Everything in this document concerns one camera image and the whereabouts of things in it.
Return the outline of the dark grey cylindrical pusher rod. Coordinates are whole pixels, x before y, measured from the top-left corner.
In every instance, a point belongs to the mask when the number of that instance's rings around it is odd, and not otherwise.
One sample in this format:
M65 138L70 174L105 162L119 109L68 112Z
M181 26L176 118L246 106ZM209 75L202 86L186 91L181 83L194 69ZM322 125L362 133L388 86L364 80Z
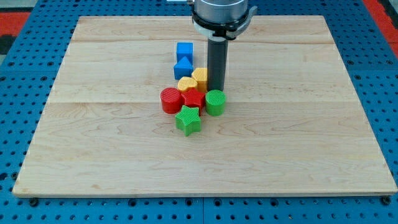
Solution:
M228 41L208 39L208 84L207 90L224 90L226 63L228 56Z

